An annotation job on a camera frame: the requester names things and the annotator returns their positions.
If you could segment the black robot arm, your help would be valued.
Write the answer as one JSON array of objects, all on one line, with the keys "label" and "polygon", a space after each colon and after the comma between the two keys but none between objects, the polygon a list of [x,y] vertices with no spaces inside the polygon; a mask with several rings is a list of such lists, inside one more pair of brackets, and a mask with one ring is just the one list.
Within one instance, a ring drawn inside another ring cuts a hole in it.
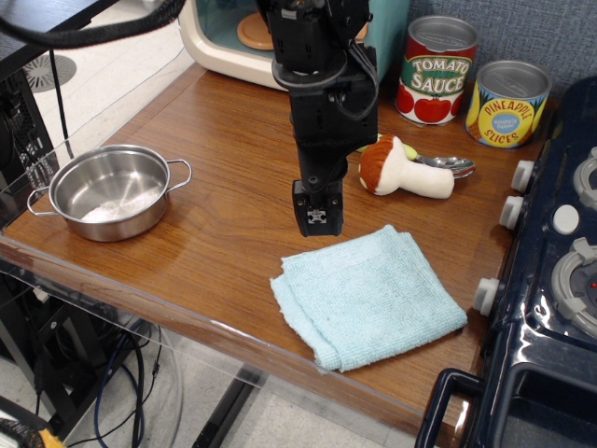
[{"label": "black robot arm", "polygon": [[300,178],[293,205],[300,233],[338,236],[348,156],[378,138],[380,81],[373,47],[357,40],[366,1],[260,1],[274,50],[271,71],[288,91]]}]

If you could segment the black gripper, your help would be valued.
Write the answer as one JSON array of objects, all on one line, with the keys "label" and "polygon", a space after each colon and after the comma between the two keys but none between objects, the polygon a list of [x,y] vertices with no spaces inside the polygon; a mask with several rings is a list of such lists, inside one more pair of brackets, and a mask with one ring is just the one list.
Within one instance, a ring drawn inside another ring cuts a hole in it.
[{"label": "black gripper", "polygon": [[310,222],[310,198],[304,189],[323,191],[321,209],[326,212],[326,222],[321,234],[339,236],[343,227],[341,180],[347,170],[346,157],[377,138],[376,50],[352,45],[312,73],[292,71],[273,62],[272,73],[290,98],[301,175],[301,180],[292,184],[298,229],[304,237],[319,235]]}]

